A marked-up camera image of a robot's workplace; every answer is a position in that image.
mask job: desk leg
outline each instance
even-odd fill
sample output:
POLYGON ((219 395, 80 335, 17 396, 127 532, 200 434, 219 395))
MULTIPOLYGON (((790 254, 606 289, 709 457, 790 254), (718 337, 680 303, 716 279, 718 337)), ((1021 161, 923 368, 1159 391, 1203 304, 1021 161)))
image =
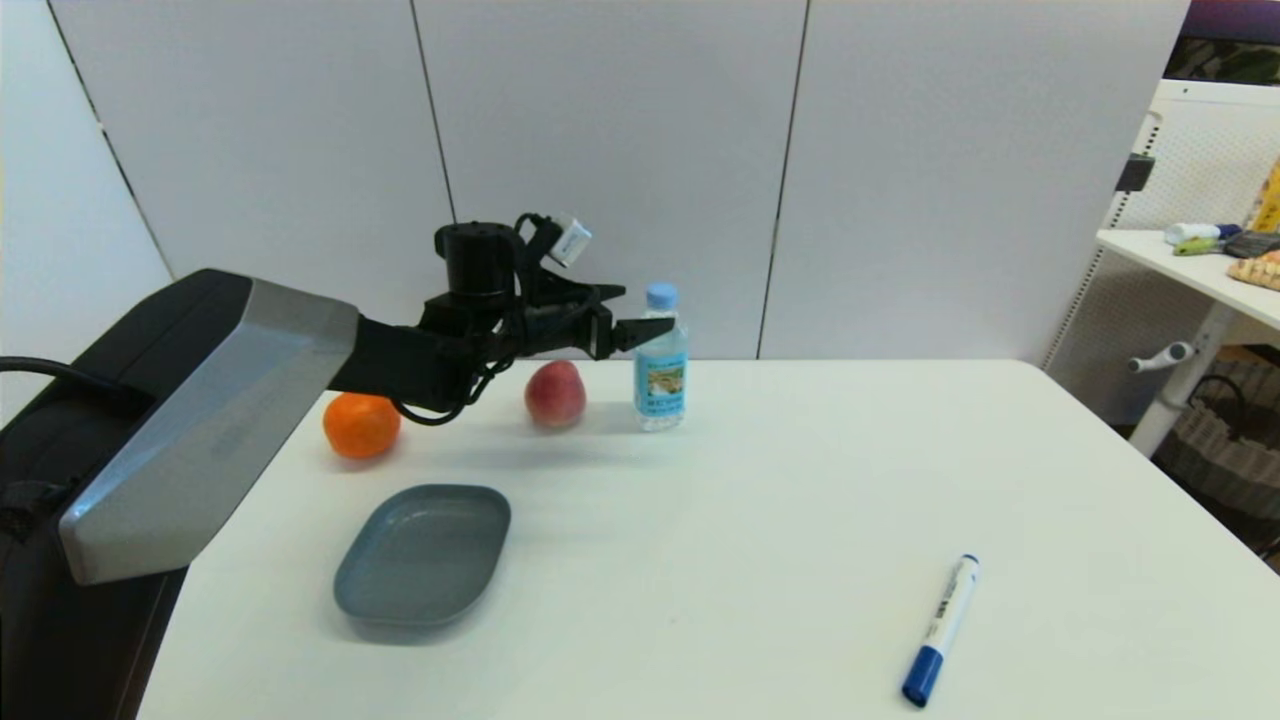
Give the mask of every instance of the desk leg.
POLYGON ((1156 398, 1151 401, 1151 406, 1147 407, 1138 427, 1129 437, 1129 445, 1134 446, 1138 452, 1151 457, 1169 430, 1174 429, 1174 423, 1178 421, 1178 416, 1187 409, 1187 401, 1196 392, 1196 383, 1217 357, 1217 351, 1222 347, 1222 338, 1226 337, 1226 331, 1231 328, 1233 320, 1235 320, 1235 310, 1226 305, 1215 302, 1210 309, 1204 322, 1196 331, 1196 340, 1192 341, 1192 345, 1196 346, 1196 355, 1174 368, 1165 387, 1156 393, 1156 398))

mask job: water bottle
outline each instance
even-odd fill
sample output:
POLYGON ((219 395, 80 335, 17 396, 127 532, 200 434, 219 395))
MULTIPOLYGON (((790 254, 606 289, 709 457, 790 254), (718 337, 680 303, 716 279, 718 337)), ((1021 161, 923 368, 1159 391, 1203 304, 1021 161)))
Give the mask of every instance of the water bottle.
POLYGON ((645 318, 676 318, 676 327, 636 348, 635 406, 640 429, 675 428, 685 419, 689 328, 680 322, 680 293, 671 283, 653 283, 645 292, 645 318))

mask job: bread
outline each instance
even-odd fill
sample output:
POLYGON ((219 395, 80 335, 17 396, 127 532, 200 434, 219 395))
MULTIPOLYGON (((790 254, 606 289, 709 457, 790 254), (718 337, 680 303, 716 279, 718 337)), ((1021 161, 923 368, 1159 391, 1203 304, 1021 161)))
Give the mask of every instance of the bread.
POLYGON ((1280 290, 1280 250, 1261 258, 1236 260, 1226 269, 1226 274, 1249 284, 1280 290))

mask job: orange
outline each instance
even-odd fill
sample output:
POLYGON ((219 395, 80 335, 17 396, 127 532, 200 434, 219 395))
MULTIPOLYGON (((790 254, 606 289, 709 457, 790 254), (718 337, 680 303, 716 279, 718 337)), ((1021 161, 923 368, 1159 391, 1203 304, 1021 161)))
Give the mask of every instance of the orange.
POLYGON ((396 445, 399 413, 376 395, 344 392, 324 411, 324 434, 343 457, 372 457, 396 445))

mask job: bottle label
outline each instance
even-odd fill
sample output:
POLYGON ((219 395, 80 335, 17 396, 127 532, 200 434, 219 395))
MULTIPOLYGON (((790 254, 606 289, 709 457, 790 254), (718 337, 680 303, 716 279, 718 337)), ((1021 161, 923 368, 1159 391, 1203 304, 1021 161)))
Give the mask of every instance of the bottle label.
POLYGON ((649 418, 685 411, 685 368, 689 354, 636 356, 636 409, 649 418))

